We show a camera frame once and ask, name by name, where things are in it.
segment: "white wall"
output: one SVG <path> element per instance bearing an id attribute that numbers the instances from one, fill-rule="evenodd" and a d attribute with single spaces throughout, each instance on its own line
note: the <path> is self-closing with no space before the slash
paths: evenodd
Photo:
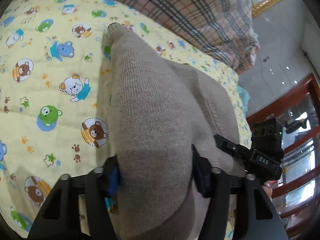
<path id="1" fill-rule="evenodd" d="M 320 73 L 320 28 L 309 11 L 307 12 L 302 49 L 308 53 L 315 69 Z"/>
<path id="2" fill-rule="evenodd" d="M 295 86 L 295 81 L 311 73 L 301 49 L 307 11 L 302 0 L 282 0 L 253 19 L 261 50 L 256 65 L 239 76 L 239 86 L 251 96 L 247 116 L 274 102 Z"/>

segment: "star print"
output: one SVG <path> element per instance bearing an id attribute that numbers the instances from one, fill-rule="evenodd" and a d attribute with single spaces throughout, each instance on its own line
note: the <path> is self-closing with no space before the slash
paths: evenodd
<path id="1" fill-rule="evenodd" d="M 48 155 L 48 160 L 49 160 L 49 162 L 54 162 L 55 161 L 55 159 L 56 159 L 56 157 L 54 157 L 53 156 L 53 153 L 51 153 L 50 155 Z"/>

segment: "cartoon print fabric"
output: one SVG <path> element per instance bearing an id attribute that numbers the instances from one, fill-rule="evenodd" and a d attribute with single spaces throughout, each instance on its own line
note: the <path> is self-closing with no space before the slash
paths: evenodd
<path id="1" fill-rule="evenodd" d="M 110 155 L 113 67 L 104 34 L 112 22 L 159 57 L 220 82 L 240 143 L 251 145 L 237 74 L 137 10 L 113 0 L 14 0 L 0 19 L 0 212 L 24 238 L 61 174 L 87 174 Z"/>

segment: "screw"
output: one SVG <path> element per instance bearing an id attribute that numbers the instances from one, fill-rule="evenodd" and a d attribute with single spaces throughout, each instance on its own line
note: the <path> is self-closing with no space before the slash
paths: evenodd
<path id="1" fill-rule="evenodd" d="M 102 167 L 96 167 L 94 170 L 93 170 L 94 173 L 102 173 L 103 172 L 103 168 Z"/>
<path id="2" fill-rule="evenodd" d="M 67 180 L 67 179 L 69 179 L 69 178 L 70 178 L 70 175 L 69 175 L 69 174 L 66 174 L 66 173 L 65 173 L 65 174 L 62 174 L 61 177 L 60 177 L 61 180 Z"/>
<path id="3" fill-rule="evenodd" d="M 256 179 L 256 175 L 254 175 L 254 174 L 247 174 L 246 176 L 245 176 L 248 180 L 255 180 Z"/>
<path id="4" fill-rule="evenodd" d="M 222 172 L 222 170 L 221 170 L 220 168 L 218 168 L 218 167 L 213 167 L 213 168 L 211 169 L 211 171 L 212 171 L 213 173 L 215 173 L 215 174 L 220 174 L 220 173 Z"/>

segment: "plaid blanket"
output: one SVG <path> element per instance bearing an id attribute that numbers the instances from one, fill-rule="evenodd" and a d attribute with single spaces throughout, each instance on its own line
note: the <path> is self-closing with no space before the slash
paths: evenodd
<path id="1" fill-rule="evenodd" d="M 250 0 L 116 0 L 150 17 L 238 74 L 260 49 Z"/>

